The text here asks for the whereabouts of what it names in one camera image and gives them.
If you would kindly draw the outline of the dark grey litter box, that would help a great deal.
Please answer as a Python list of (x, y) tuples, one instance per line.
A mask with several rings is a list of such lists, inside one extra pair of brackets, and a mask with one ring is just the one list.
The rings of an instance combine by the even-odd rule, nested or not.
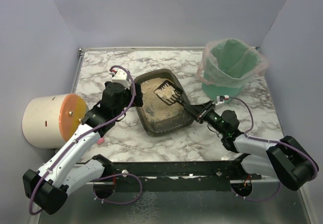
[[(140, 75), (134, 79), (136, 83), (142, 83), (146, 80), (154, 79), (154, 78), (166, 78), (167, 80), (173, 82), (180, 88), (183, 88), (177, 77), (171, 72), (169, 69), (160, 69), (145, 73)], [(176, 115), (167, 120), (163, 120), (160, 122), (148, 122), (142, 107), (137, 107), (136, 111), (138, 113), (139, 119), (149, 136), (162, 136), (177, 130), (180, 130), (184, 127), (189, 126), (193, 123), (194, 119), (191, 117), (186, 111), (182, 111), (180, 114)]]

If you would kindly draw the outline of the black litter scoop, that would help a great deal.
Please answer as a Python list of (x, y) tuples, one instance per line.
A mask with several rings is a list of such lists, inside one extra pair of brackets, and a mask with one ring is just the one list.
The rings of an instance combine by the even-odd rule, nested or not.
[(178, 103), (182, 106), (190, 103), (184, 99), (184, 90), (169, 80), (163, 81), (154, 91), (154, 94), (166, 105)]

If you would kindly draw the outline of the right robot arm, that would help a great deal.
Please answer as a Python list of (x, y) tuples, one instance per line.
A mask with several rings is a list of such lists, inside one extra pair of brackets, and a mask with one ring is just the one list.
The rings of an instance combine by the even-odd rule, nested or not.
[(210, 124), (222, 136), (221, 142), (228, 151), (247, 155), (241, 161), (246, 173), (276, 178), (293, 191), (317, 177), (318, 165), (293, 137), (269, 140), (249, 136), (239, 130), (240, 122), (233, 110), (218, 115), (212, 101), (185, 103), (183, 108), (198, 123)]

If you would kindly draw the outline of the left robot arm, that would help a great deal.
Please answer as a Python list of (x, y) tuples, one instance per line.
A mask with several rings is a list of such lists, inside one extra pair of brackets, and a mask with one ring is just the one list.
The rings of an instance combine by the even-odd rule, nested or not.
[(113, 172), (112, 162), (102, 155), (94, 156), (78, 169), (74, 165), (129, 108), (142, 105), (140, 84), (130, 83), (125, 87), (118, 82), (106, 82), (101, 101), (85, 114), (67, 143), (38, 170), (27, 170), (23, 175), (25, 195), (30, 199), (29, 213), (54, 214), (70, 194), (88, 182), (115, 180), (121, 176)]

